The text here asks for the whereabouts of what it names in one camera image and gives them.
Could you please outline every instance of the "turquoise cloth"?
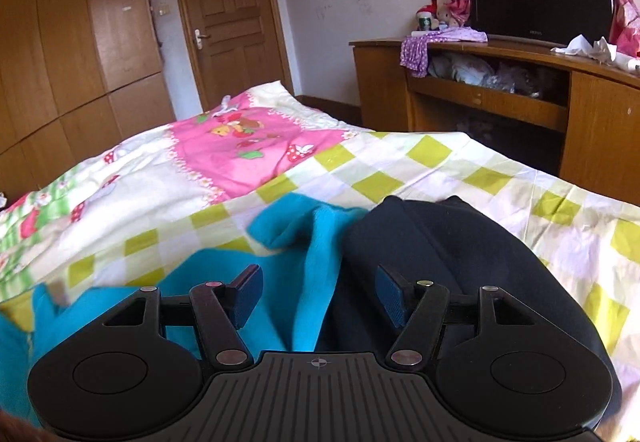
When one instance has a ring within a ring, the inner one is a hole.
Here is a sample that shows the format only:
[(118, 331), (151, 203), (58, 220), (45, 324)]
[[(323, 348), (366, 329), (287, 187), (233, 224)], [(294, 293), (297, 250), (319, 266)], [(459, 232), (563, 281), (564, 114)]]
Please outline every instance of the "turquoise cloth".
[[(345, 210), (289, 194), (265, 209), (248, 229), (265, 247), (281, 251), (260, 257), (205, 249), (164, 278), (163, 295), (183, 295), (205, 281), (229, 282), (247, 265), (264, 272), (262, 298), (244, 328), (242, 340), (257, 357), (262, 350), (313, 351), (340, 271), (342, 234), (361, 209)], [(29, 368), (57, 344), (130, 295), (135, 288), (93, 288), (68, 308), (52, 303), (44, 285), (33, 294), (34, 333), (30, 340), (0, 316), (0, 408), (37, 420), (26, 395)], [(167, 338), (199, 357), (193, 329), (167, 328)]]

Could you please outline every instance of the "wooden wardrobe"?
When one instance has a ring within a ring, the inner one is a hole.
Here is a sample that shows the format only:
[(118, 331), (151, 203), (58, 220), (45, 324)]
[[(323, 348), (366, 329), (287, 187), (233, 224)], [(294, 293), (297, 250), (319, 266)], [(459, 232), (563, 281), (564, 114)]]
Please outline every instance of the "wooden wardrobe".
[(172, 120), (148, 0), (1, 0), (0, 191), (9, 202)]

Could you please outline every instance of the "crumpled paper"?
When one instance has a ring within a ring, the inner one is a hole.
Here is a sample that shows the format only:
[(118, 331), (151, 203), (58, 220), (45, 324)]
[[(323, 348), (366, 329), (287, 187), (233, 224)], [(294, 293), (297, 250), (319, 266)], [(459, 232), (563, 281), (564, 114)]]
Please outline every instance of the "crumpled paper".
[(594, 41), (591, 45), (580, 34), (571, 40), (567, 48), (552, 48), (551, 51), (569, 56), (590, 57), (600, 63), (619, 68), (628, 74), (640, 76), (640, 59), (618, 52), (618, 47), (607, 43), (604, 38)]

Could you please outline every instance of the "wooden desk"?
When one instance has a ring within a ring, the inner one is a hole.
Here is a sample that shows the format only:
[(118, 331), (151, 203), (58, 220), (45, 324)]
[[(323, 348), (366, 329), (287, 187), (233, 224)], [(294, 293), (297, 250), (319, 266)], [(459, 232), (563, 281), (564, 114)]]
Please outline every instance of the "wooden desk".
[(640, 205), (640, 78), (536, 45), (499, 40), (430, 45), (433, 51), (558, 70), (566, 81), (563, 96), (541, 101), (454, 81), (414, 78), (399, 65), (401, 43), (351, 43), (364, 126), (381, 132), (450, 132), (463, 107), (527, 122), (561, 134), (561, 178)]

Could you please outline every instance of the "purple polka dot cloth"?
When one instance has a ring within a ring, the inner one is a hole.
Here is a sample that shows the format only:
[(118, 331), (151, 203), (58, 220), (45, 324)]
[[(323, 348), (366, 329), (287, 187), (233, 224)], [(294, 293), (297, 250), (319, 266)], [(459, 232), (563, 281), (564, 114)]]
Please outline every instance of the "purple polka dot cloth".
[(400, 48), (400, 64), (414, 72), (414, 77), (426, 77), (429, 67), (427, 45), (449, 41), (474, 41), (486, 43), (486, 34), (469, 27), (449, 27), (432, 30), (423, 36), (408, 36)]

